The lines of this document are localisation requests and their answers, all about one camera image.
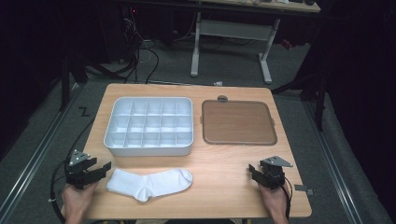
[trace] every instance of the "sock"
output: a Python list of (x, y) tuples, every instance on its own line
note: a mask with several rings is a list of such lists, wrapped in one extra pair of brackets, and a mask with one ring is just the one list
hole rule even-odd
[(174, 169), (151, 175), (136, 175), (116, 169), (107, 183), (107, 189), (146, 202), (149, 197), (180, 192), (192, 183), (192, 174)]

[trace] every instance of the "wooden table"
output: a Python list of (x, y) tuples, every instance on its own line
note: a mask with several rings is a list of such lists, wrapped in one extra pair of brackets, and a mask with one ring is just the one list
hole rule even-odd
[[(229, 100), (266, 103), (275, 121), (277, 143), (264, 147), (209, 145), (205, 142), (201, 123), (202, 102), (216, 100), (219, 95), (226, 95)], [(113, 157), (104, 145), (104, 136), (113, 104), (122, 96), (190, 98), (194, 122), (191, 154), (182, 157)], [(98, 159), (98, 167), (112, 161), (112, 169), (101, 180), (87, 214), (87, 218), (92, 219), (268, 217), (257, 183), (250, 178), (248, 165), (258, 168), (260, 160), (275, 155), (294, 165), (284, 168), (290, 183), (293, 186), (303, 184), (272, 93), (264, 88), (110, 84), (84, 152)], [(188, 189), (176, 194), (150, 198), (146, 203), (140, 203), (133, 197), (106, 189), (115, 168), (148, 175), (179, 167), (192, 173), (193, 182)], [(311, 207), (305, 192), (294, 190), (290, 216), (308, 217), (310, 214)]]

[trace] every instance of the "table leg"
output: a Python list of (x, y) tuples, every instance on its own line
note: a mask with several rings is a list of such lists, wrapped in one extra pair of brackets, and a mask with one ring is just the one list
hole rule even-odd
[(272, 83), (271, 74), (270, 74), (270, 71), (268, 69), (268, 64), (267, 64), (267, 57), (270, 52), (271, 46), (274, 42), (274, 38), (275, 38), (277, 27), (279, 26), (279, 23), (280, 23), (280, 19), (277, 19), (274, 22), (274, 25), (271, 30), (271, 34), (267, 40), (267, 45), (265, 46), (265, 51), (264, 51), (264, 53), (259, 53), (260, 65), (262, 66), (262, 75), (264, 76), (264, 81), (267, 84)]
[(192, 77), (198, 77), (200, 33), (201, 33), (201, 12), (197, 12), (197, 22), (195, 28), (195, 46), (194, 46), (194, 52), (192, 53), (192, 62), (191, 62)]

